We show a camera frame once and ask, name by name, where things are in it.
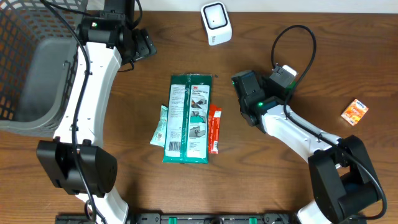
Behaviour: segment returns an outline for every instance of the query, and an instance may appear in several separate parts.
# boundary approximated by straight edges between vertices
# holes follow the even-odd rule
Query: orange and white box
[[[355,99],[348,107],[344,110],[341,116],[348,121],[352,126],[358,124],[359,120],[368,111],[368,107]]]

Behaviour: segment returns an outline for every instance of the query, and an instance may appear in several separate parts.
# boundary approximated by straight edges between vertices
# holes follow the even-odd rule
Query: red snack wrapper
[[[220,132],[221,108],[210,105],[208,116],[208,152],[218,154],[218,135]]]

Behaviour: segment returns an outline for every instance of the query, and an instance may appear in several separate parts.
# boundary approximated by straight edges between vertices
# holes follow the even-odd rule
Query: small orange package
[[[348,121],[352,126],[357,124],[359,120],[368,111],[368,107],[361,103],[359,100],[355,99],[348,107],[344,110],[341,116]]]
[[[220,132],[221,108],[210,105],[208,123],[208,152],[218,154],[218,134]]]

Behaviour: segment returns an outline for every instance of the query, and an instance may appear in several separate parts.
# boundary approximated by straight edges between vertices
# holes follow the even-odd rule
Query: barcode
[[[170,152],[179,152],[181,149],[181,142],[170,142],[169,151]]]
[[[160,141],[160,139],[162,139],[162,133],[157,134],[157,140]]]

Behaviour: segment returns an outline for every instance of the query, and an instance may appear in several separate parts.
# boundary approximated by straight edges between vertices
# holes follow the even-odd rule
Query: wooden table
[[[104,125],[104,149],[118,159],[116,186],[134,211],[256,213],[298,210],[309,203],[307,164],[279,140],[249,127],[239,112],[231,76],[271,70],[271,46],[283,29],[309,26],[318,51],[313,67],[290,102],[316,126],[363,140],[389,209],[382,220],[398,222],[398,16],[377,14],[230,13],[233,38],[210,47],[198,12],[144,12],[157,47],[154,57],[119,73]],[[312,45],[304,30],[280,40],[275,57],[298,72]],[[208,165],[163,164],[164,150],[149,141],[168,104],[170,76],[211,73],[211,102],[223,109],[220,154]],[[341,112],[355,98],[370,107],[352,127]],[[0,223],[53,223],[60,212],[82,213],[83,203],[56,189],[35,155],[39,138],[0,133]],[[381,209],[377,203],[366,214]]]

